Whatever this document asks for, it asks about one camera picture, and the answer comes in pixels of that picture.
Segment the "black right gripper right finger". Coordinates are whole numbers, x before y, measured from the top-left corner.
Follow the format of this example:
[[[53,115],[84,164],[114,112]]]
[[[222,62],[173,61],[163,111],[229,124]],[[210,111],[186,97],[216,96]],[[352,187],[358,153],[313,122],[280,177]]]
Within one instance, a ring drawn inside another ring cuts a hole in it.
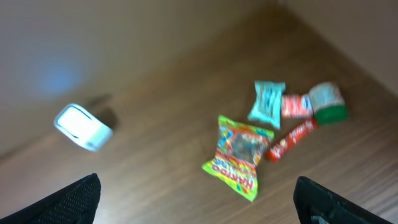
[[[301,224],[392,224],[304,176],[293,200]]]

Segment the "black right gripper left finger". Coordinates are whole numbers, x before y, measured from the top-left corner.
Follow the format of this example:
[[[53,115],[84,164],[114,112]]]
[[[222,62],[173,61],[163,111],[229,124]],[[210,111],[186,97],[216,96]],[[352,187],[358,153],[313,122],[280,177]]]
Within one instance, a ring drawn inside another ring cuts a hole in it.
[[[92,224],[100,196],[100,179],[92,173],[2,218],[1,224]]]

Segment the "red Nescafe stick pack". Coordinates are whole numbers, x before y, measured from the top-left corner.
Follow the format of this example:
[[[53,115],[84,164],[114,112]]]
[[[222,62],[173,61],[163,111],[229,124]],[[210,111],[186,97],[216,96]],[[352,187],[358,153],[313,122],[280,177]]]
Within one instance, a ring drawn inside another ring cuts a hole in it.
[[[318,127],[315,118],[306,119],[300,125],[291,130],[288,135],[283,137],[278,143],[266,152],[266,157],[272,162],[278,162],[283,156],[292,149],[301,139]]]

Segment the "green Haribo candy bag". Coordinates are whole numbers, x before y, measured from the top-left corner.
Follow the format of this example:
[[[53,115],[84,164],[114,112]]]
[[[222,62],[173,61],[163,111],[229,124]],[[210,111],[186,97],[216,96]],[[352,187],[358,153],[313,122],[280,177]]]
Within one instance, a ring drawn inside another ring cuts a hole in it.
[[[273,138],[273,131],[220,115],[215,156],[201,168],[253,202],[258,192],[256,169]]]

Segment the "red tissue pack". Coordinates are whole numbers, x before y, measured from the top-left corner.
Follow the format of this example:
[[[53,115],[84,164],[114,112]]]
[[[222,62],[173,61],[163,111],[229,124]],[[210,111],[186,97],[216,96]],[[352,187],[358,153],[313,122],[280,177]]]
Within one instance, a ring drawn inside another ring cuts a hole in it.
[[[284,95],[282,97],[283,118],[309,118],[312,116],[312,104],[307,94]]]

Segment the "green lid small jar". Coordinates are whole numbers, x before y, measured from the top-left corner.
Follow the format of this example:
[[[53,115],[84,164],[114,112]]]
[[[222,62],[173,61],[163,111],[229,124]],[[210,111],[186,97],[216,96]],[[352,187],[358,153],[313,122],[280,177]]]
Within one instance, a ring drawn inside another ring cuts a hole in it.
[[[340,88],[335,82],[323,82],[308,92],[315,119],[319,125],[344,121],[348,109]]]

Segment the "mint green wipes pack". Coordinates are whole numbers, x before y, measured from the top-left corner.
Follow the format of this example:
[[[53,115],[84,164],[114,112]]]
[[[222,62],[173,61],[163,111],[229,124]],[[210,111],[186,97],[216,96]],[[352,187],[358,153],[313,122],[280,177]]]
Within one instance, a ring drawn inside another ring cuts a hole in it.
[[[248,114],[248,120],[267,123],[280,129],[282,94],[286,89],[285,83],[256,80],[254,86],[256,100]]]

